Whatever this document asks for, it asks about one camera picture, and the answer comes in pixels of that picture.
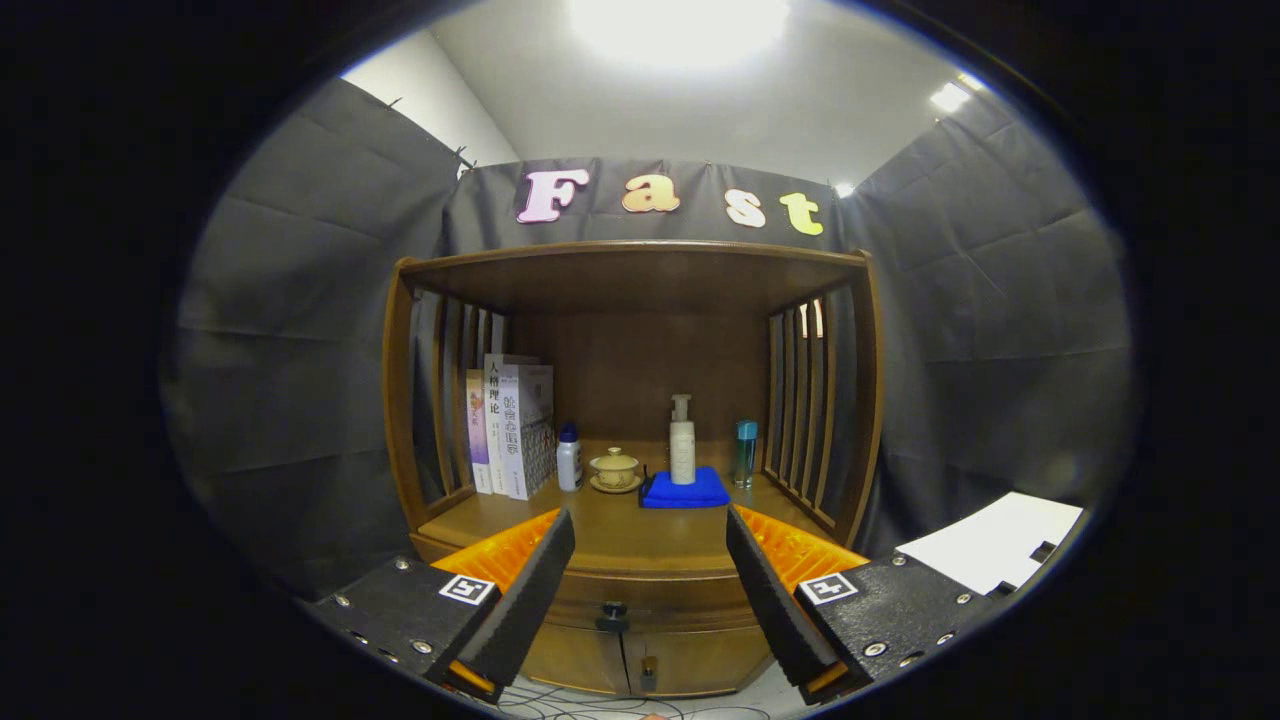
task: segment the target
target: dark fabric backdrop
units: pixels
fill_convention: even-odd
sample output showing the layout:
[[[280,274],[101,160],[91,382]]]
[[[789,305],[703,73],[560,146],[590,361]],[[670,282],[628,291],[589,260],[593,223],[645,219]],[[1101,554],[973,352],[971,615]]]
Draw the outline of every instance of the dark fabric backdrop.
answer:
[[[1124,471],[1138,397],[1124,246],[1041,136],[979,92],[841,202],[879,272],[878,556],[1009,491],[1073,505]]]
[[[436,252],[457,168],[335,79],[241,169],[192,260],[164,378],[174,446],[215,524],[303,597],[412,552],[383,436],[383,313],[396,260]]]
[[[174,442],[214,520],[305,597],[411,552],[379,363],[387,281],[406,255],[622,238],[869,250],[886,396],[877,480],[854,542],[865,555],[1010,489],[1085,505],[1123,469],[1137,398],[1121,245],[1052,150],[986,96],[842,201],[819,183],[710,163],[536,160],[456,182],[457,165],[417,126],[334,81],[243,168],[193,260],[165,378]],[[591,181],[559,220],[516,222],[525,173],[577,168]],[[622,208],[626,181],[649,173],[675,181],[678,210]],[[765,227],[728,219],[728,188],[759,196]],[[791,192],[818,204],[822,234],[791,227],[777,201]],[[424,379],[434,302],[415,305]],[[851,338],[841,310],[828,323]],[[856,364],[846,350],[841,377]],[[433,498],[431,398],[429,383],[416,386],[420,474]],[[841,395],[832,478],[850,450],[838,442],[852,420]]]

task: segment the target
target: white paper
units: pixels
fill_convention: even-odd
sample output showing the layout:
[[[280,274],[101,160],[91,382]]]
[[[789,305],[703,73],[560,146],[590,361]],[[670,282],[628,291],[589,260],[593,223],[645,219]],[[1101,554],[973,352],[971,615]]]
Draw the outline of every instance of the white paper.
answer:
[[[1041,566],[1032,553],[1044,541],[1061,544],[1079,516],[1079,507],[1011,492],[897,550],[986,594],[1001,582],[1021,587]]]

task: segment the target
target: pump dispenser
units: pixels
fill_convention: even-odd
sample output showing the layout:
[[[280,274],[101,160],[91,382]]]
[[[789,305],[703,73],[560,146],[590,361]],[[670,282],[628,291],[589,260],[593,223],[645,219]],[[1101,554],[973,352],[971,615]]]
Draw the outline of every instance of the pump dispenser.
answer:
[[[689,419],[691,395],[673,395],[676,404],[671,411],[671,482],[677,486],[694,484],[694,423]]]

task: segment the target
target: wooden shelf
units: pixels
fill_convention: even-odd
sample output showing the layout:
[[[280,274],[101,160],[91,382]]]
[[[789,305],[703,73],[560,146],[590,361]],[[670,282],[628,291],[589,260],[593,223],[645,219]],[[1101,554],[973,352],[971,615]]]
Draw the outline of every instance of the wooden shelf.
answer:
[[[763,475],[755,478],[751,488],[736,488],[732,483],[726,487],[732,502],[808,533],[826,534]],[[585,484],[570,493],[548,484],[527,502],[474,495],[417,532],[436,543],[463,548],[556,507],[564,507],[573,516],[577,548],[568,564],[570,573],[628,578],[737,577],[724,544],[724,506],[640,509],[634,492],[605,495]]]
[[[415,437],[412,421],[411,341],[422,325],[411,318],[429,300],[422,291],[435,296],[422,378],[434,437]],[[732,502],[847,546],[879,446],[878,313],[864,251],[646,240],[403,259],[388,293],[383,396],[410,538],[431,562],[564,507],[576,548],[525,671],[634,692],[627,669],[639,657],[623,662],[617,635],[595,626],[604,602],[622,602],[626,652],[666,669],[653,693],[740,688],[769,647],[726,547],[726,507],[643,510],[634,492],[562,493],[554,478],[529,501],[475,493],[457,400],[466,370],[485,352],[540,357],[556,368],[557,425],[577,424],[584,462],[616,445],[652,473],[668,464],[671,396],[692,393],[698,464],[721,471]],[[727,482],[741,419],[760,423],[750,489]],[[415,443],[439,459],[444,497],[430,503]]]
[[[503,314],[763,318],[847,284],[861,255],[737,242],[571,242],[401,266],[407,282]]]

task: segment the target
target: teacup lid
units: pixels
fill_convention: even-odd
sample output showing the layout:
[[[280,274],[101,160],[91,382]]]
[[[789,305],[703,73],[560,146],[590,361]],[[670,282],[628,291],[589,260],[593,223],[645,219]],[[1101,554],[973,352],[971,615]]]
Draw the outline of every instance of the teacup lid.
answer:
[[[611,447],[609,454],[591,460],[591,466],[596,470],[630,470],[640,464],[630,455],[622,455],[621,447]]]

